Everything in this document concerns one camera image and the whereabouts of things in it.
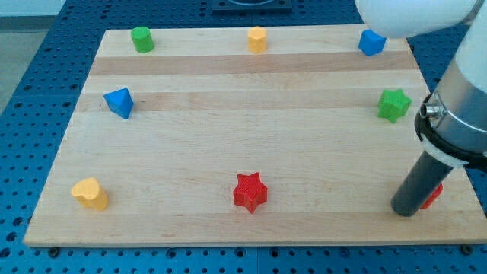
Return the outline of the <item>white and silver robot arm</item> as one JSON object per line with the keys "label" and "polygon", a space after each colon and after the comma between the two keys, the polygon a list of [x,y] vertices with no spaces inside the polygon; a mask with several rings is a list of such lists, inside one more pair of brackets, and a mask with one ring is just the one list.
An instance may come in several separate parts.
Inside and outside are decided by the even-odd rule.
{"label": "white and silver robot arm", "polygon": [[486,169],[486,3],[360,0],[362,20],[387,38],[470,25],[447,71],[420,108],[424,149],[451,167]]}

